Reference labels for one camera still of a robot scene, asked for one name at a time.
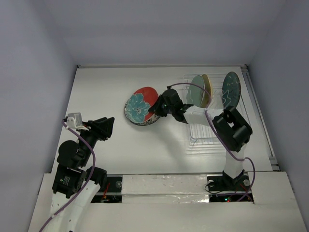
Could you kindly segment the blue floral white plate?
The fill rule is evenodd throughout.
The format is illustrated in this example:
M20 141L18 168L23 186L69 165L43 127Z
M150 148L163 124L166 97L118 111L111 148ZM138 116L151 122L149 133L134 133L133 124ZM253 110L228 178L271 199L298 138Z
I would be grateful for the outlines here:
M150 104L145 101L133 102L128 100L124 107L124 114L128 121L138 126L147 126L157 122L160 117L149 113Z

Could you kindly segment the red plate teal flower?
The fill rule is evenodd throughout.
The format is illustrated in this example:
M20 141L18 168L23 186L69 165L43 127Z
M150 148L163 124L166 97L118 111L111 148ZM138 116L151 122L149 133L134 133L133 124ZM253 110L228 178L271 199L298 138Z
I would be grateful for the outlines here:
M154 124L159 116L148 110L155 104L159 95L152 87L142 87L136 90L127 100L124 114L128 121L138 126Z

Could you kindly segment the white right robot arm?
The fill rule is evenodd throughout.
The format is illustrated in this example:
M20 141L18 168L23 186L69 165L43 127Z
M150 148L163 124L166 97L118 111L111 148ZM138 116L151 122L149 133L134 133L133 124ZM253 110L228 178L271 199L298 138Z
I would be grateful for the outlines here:
M210 194L236 191L245 173L243 168L245 160L251 163L253 177L255 177L254 163L251 158L244 155L245 146L249 142L253 130L235 107L229 106L225 109L213 110L185 104L177 91L169 88L159 95L148 111L159 117L172 115L176 121L181 123L200 124L211 128L224 146L226 157L222 175L218 180L209 181L205 186L205 190Z

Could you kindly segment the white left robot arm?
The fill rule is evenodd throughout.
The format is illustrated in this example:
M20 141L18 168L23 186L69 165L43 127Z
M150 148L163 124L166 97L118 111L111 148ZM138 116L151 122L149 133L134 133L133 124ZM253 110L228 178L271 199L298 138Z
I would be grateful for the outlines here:
M105 190L106 170L96 167L94 147L112 135L114 117L82 121L80 113L68 114L62 126L77 137L58 148L58 166L52 185L49 218L42 232L76 232L98 191Z

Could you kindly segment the light green plate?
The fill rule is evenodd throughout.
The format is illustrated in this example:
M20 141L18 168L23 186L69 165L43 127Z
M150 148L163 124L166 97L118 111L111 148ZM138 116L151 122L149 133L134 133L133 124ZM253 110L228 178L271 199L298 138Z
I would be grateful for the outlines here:
M208 94L205 90L205 81L202 76L198 75L191 81L186 101L188 104L193 104L200 108L205 108L207 105Z

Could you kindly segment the yellow cream plate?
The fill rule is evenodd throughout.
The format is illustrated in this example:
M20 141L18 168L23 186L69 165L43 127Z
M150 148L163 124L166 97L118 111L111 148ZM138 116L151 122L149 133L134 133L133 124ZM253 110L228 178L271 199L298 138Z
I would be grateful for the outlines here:
M212 85L210 79L206 74L203 74L201 77L203 78L204 81L204 89L207 91L207 93L204 94L201 106L203 108L207 108L212 100Z

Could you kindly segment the white foam strip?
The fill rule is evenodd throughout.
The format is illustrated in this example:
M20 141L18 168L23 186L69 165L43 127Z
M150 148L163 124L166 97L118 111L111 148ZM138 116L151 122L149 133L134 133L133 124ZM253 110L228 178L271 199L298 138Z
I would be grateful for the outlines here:
M208 203L207 176L202 174L124 175L123 203Z

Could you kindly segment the dark teal brown-rimmed plate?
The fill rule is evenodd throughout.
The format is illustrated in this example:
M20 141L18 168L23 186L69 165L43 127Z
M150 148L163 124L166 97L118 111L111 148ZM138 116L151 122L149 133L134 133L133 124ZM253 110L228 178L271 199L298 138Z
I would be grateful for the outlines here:
M237 107L241 97L241 84L235 72L229 72L222 85L222 103L224 108Z

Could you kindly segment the aluminium table edge rail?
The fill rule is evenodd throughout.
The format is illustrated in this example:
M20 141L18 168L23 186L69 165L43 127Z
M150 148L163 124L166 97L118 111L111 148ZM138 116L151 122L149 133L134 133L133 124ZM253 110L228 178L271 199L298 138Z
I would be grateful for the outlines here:
M241 69L242 76L243 76L247 91L249 93L250 100L251 100L253 110L254 110L254 114L257 120L257 124L259 128L258 133L259 135L263 137L262 141L263 141L264 146L266 147L266 151L267 151L266 153L268 155L269 162L272 167L272 171L280 172L281 169L278 164L277 158L275 156L275 153L274 153L271 141L270 141L270 137L269 137L266 125L265 125L265 121L263 119L262 112L261 112L261 109L258 103L258 99L257 99L256 93L255 93L255 90L253 88L253 84L250 78L248 67L244 65L244 66L241 66L240 69Z

